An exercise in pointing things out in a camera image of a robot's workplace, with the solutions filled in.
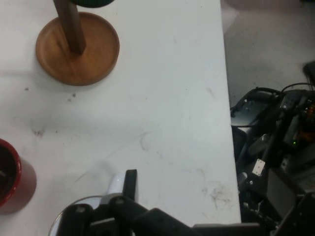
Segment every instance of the wooden base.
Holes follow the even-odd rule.
[[[100,16],[80,12],[86,40],[82,55],[69,49],[59,18],[40,32],[36,56],[40,65],[58,81],[75,86],[96,83],[114,68],[119,54],[119,39],[112,25]]]

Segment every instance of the wooden pole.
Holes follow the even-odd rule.
[[[82,55],[86,42],[80,22],[78,8],[69,0],[54,0],[54,4],[67,39],[69,49]]]

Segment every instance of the scuff mark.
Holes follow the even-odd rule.
[[[141,145],[141,149],[144,151],[149,151],[150,147],[148,144],[144,143],[144,138],[148,135],[151,134],[152,132],[144,132],[140,135],[139,143]]]
[[[201,214],[208,219],[208,215],[206,213],[201,212]]]
[[[206,178],[205,171],[202,168],[198,168],[197,173],[200,174],[204,179]]]
[[[44,133],[45,133],[45,128],[41,128],[40,130],[36,130],[34,128],[31,128],[31,131],[33,132],[33,134],[39,138],[42,138]]]
[[[85,175],[88,174],[89,171],[86,171],[85,173],[83,173],[82,175],[80,175],[73,183],[78,182],[80,179],[82,179]]]
[[[208,91],[208,93],[212,96],[213,99],[216,98],[215,94],[212,92],[212,90],[211,90],[210,87],[207,87],[207,91]]]
[[[158,151],[157,151],[157,155],[158,155],[158,157],[159,157],[160,159],[163,159],[162,154],[161,154],[161,153],[159,153]]]
[[[191,169],[184,168],[184,169],[182,169],[182,172],[192,173],[192,170],[191,170]]]
[[[216,209],[218,209],[218,205],[228,206],[231,208],[231,192],[224,185],[219,184],[217,188],[215,188],[210,194]]]
[[[203,193],[204,196],[206,196],[207,193],[208,193],[208,189],[207,189],[207,188],[203,188],[203,189],[201,190],[201,192]]]
[[[115,150],[113,150],[112,152],[110,152],[107,156],[105,156],[105,159],[111,157],[111,156],[114,155],[116,152],[118,152],[118,151],[120,151],[120,150],[126,148],[127,146],[129,146],[130,144],[132,144],[133,142],[135,142],[135,141],[136,141],[137,139],[139,139],[139,138],[140,138],[140,141],[139,141],[139,142],[141,143],[141,139],[144,138],[145,135],[151,134],[151,133],[152,133],[152,132],[145,132],[145,133],[140,134],[139,136],[136,136],[136,137],[133,138],[132,140],[130,140],[130,141],[128,141],[128,142],[122,144],[121,146],[119,146],[118,148],[116,148]]]

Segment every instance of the green object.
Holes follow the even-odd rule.
[[[112,3],[114,0],[70,0],[72,3],[89,8],[96,8],[106,6]]]

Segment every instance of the gray floor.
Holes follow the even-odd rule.
[[[238,11],[224,34],[230,104],[256,86],[306,82],[303,64],[315,60],[315,7]]]

